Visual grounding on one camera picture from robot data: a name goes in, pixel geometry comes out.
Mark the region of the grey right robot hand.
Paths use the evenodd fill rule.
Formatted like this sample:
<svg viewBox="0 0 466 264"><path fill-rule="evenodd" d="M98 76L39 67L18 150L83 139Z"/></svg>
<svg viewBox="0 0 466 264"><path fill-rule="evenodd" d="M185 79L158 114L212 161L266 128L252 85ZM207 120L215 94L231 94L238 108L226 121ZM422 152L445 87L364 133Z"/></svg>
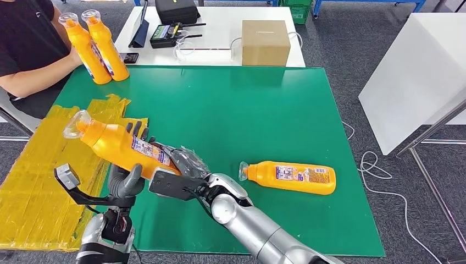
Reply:
<svg viewBox="0 0 466 264"><path fill-rule="evenodd" d="M210 174L208 166L193 150L184 146L175 148L158 142L155 142L154 146L160 147L169 156L182 176L204 179Z"/></svg>

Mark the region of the person's right hand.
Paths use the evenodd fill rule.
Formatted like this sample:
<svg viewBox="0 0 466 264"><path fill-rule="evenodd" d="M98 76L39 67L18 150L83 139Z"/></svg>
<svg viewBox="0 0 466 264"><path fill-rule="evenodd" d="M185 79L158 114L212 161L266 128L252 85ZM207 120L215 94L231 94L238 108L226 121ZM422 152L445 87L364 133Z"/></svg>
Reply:
<svg viewBox="0 0 466 264"><path fill-rule="evenodd" d="M73 65L75 68L83 64L78 52L76 51L74 47L71 48L69 57L71 61L73 62Z"/></svg>

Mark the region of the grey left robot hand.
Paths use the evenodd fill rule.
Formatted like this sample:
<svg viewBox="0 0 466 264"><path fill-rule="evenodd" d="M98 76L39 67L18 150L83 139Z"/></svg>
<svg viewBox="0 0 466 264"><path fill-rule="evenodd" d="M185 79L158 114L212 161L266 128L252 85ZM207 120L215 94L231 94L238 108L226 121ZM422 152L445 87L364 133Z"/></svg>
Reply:
<svg viewBox="0 0 466 264"><path fill-rule="evenodd" d="M137 121L135 125L133 123L127 123L126 131L134 136L139 134L142 122ZM155 137L151 136L148 140L148 127L142 130L140 139L147 143L154 143ZM131 171L121 168L115 164L111 164L109 168L109 175L107 180L107 187L109 193L117 198L132 197L139 194L144 186L145 179L141 177L142 165L139 163L134 164Z"/></svg>

